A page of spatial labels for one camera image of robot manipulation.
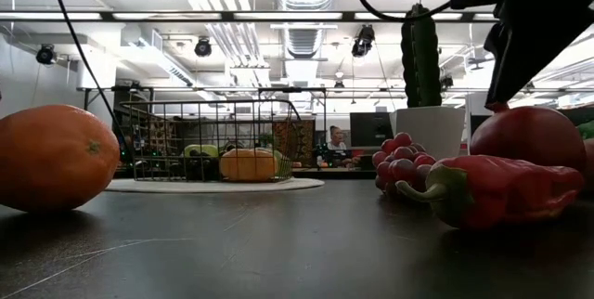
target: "cactus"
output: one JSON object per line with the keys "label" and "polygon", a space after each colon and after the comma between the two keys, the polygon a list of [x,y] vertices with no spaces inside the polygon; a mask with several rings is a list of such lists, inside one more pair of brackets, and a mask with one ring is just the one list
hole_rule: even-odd
{"label": "cactus", "polygon": [[[429,12],[416,4],[407,17]],[[439,53],[435,21],[425,18],[402,24],[402,65],[405,68],[407,105],[409,108],[442,105],[439,83]]]}

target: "grape bunch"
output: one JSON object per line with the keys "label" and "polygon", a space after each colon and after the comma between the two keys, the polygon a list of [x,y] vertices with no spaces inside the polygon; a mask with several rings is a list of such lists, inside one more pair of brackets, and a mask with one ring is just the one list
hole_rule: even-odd
{"label": "grape bunch", "polygon": [[381,151],[371,158],[376,168],[375,186],[388,197],[399,194],[395,182],[404,180],[414,189],[424,192],[425,179],[435,164],[422,145],[413,143],[407,133],[398,133],[381,144]]}

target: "round mat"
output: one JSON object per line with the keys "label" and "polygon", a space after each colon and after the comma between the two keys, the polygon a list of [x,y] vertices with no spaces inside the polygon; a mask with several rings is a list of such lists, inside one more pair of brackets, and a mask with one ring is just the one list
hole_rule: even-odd
{"label": "round mat", "polygon": [[134,179],[114,179],[106,191],[155,193],[257,192],[321,187],[323,181],[310,178],[291,178],[276,183],[219,183],[219,182],[154,182]]}

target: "metal basket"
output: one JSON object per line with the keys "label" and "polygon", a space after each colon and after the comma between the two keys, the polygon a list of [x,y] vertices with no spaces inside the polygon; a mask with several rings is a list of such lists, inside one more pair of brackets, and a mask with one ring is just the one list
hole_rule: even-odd
{"label": "metal basket", "polygon": [[[302,140],[288,100],[128,101],[122,126],[135,180],[279,181]],[[287,108],[276,115],[275,106]]]}

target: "dark table surface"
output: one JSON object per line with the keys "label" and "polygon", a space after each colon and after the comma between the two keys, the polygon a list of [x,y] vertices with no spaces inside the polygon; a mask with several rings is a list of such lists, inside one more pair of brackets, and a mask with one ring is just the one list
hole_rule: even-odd
{"label": "dark table surface", "polygon": [[0,207],[0,298],[594,298],[594,203],[486,233],[365,180],[105,192],[41,218]]}

